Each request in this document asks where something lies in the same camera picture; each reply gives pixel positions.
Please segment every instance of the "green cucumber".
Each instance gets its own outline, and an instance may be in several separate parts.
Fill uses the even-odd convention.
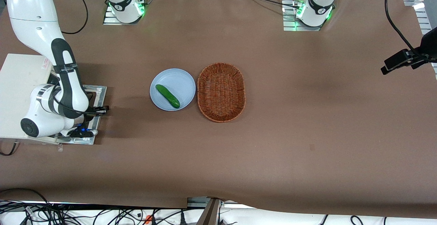
[[[176,99],[176,97],[170,93],[170,91],[168,91],[168,89],[164,86],[162,86],[161,84],[156,84],[156,89],[158,90],[158,92],[160,94],[162,94],[164,96],[164,98],[166,98],[168,100],[168,102],[170,102],[170,105],[174,108],[179,108],[181,107],[181,104],[179,103],[179,100]]]

